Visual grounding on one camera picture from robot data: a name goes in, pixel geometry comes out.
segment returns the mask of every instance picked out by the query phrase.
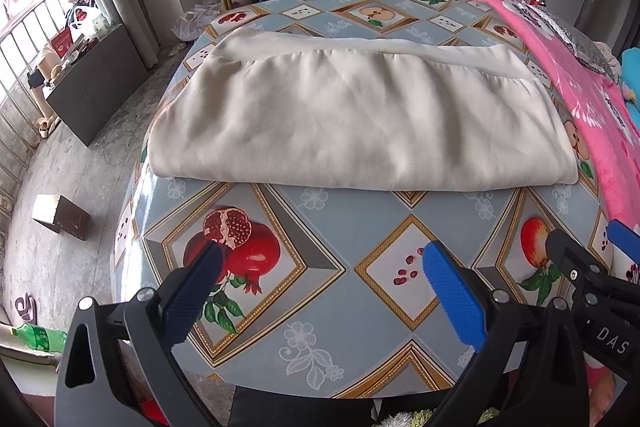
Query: blue gripper pad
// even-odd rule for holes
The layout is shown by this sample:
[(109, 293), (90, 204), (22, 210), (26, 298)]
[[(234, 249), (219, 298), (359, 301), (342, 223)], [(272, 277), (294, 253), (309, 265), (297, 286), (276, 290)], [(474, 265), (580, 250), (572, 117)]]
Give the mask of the blue gripper pad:
[(422, 269), (438, 296), (460, 342), (480, 351), (486, 338), (484, 310), (466, 287), (449, 256), (436, 243), (422, 252)]
[(610, 242), (622, 250), (634, 263), (640, 264), (640, 236), (614, 219), (607, 225)]
[(222, 270), (223, 253), (220, 245), (210, 241), (204, 250), (162, 313), (164, 335), (161, 344), (165, 349), (171, 349), (187, 339)]

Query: metal screw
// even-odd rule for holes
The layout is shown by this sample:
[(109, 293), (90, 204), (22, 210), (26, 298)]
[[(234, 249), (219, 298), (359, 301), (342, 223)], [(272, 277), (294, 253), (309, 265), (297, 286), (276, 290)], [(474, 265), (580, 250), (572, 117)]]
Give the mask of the metal screw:
[(494, 298), (494, 301), (500, 304), (505, 304), (506, 302), (509, 302), (510, 299), (509, 294), (504, 290), (494, 290), (492, 297)]
[(155, 294), (156, 290), (153, 288), (142, 288), (141, 290), (138, 290), (138, 293), (136, 293), (136, 299), (140, 302), (148, 301), (149, 299), (152, 299)]
[(78, 302), (78, 308), (81, 310), (88, 310), (93, 305), (94, 300), (91, 297), (82, 297), (80, 302)]
[(555, 297), (552, 302), (556, 310), (564, 311), (567, 309), (566, 301), (561, 297)]

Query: metal railing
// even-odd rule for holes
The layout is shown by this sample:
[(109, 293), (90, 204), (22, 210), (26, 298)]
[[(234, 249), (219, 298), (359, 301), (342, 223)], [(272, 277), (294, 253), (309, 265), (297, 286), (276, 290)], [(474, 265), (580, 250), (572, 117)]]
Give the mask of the metal railing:
[(7, 219), (15, 204), (15, 189), (22, 185), (41, 140), (29, 114), (35, 118), (42, 114), (25, 85), (26, 74), (36, 67), (40, 51), (65, 27), (70, 7), (67, 0), (36, 0), (0, 32), (0, 177), (15, 184), (11, 190), (0, 182), (0, 216)]

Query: concrete floor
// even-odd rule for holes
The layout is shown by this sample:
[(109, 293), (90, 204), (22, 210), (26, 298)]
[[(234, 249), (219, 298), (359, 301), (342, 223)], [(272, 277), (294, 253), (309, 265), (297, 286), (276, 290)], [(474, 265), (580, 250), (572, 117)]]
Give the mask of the concrete floor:
[[(5, 247), (3, 304), (14, 325), (22, 323), (14, 301), (25, 292), (36, 299), (38, 324), (60, 330), (69, 327), (83, 296), (113, 302), (109, 256), (124, 194), (151, 115), (185, 54), (161, 58), (89, 147), (64, 124), (39, 145), (18, 193)], [(91, 215), (85, 241), (31, 219), (40, 193), (61, 194)], [(188, 378), (226, 424), (234, 387)]]

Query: patterned tablecloth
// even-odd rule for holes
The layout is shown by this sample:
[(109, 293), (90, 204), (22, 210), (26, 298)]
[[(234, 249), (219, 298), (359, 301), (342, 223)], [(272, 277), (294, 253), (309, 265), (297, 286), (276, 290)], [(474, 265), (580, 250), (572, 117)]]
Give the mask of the patterned tablecloth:
[[(456, 337), (422, 273), (426, 243), (438, 238), (489, 286), (528, 303), (546, 304), (569, 291), (546, 258), (548, 230), (566, 230), (612, 263), (590, 154), (544, 71), (488, 6), (465, 0), (271, 0), (235, 9), (197, 40), (159, 109), (216, 43), (242, 25), (327, 38), (508, 44), (548, 87), (575, 145), (580, 181), (461, 193), (157, 178), (148, 167), (145, 138), (112, 256), (116, 301), (142, 286), (157, 287), (220, 231), (220, 217), (231, 219), (240, 234), (246, 220), (251, 223), (248, 239), (238, 238), (245, 243), (227, 251), (229, 272), (213, 288), (190, 338), (174, 347), (183, 369), (304, 396), (440, 389), (461, 374), (473, 350)], [(243, 212), (215, 212), (228, 207)], [(252, 261), (252, 252), (261, 258)]]

